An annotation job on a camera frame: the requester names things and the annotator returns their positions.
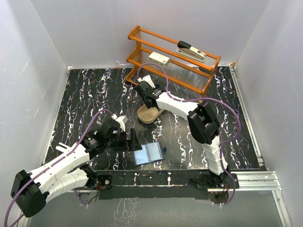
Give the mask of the blue card holder wallet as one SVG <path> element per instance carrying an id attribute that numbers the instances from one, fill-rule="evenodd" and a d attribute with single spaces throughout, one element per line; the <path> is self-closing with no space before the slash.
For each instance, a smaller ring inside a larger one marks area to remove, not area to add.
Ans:
<path id="1" fill-rule="evenodd" d="M 142 149 L 134 151 L 134 166 L 146 165 L 165 159 L 166 147 L 162 147 L 159 142 L 148 143 L 142 145 Z"/>

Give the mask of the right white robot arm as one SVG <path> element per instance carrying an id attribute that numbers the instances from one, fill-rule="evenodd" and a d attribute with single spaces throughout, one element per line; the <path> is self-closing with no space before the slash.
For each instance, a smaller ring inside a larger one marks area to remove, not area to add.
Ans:
<path id="1" fill-rule="evenodd" d="M 210 105 L 173 96 L 143 79 L 139 79 L 135 90 L 147 108 L 166 110 L 187 121 L 192 137 L 205 151 L 212 184 L 218 188 L 227 184 L 229 170 L 220 151 L 220 123 Z"/>

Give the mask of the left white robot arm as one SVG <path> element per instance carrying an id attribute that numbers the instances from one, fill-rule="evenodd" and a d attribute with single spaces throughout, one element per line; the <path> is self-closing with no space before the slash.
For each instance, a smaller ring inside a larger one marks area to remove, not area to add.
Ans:
<path id="1" fill-rule="evenodd" d="M 113 116 L 99 130 L 85 134 L 80 143 L 68 147 L 49 163 L 15 176 L 11 197 L 29 218 L 39 213 L 53 198 L 79 187 L 88 189 L 98 184 L 98 175 L 88 162 L 111 148 L 116 152 L 137 151 L 142 147 L 133 128 L 130 139 L 125 132 L 126 116 Z"/>

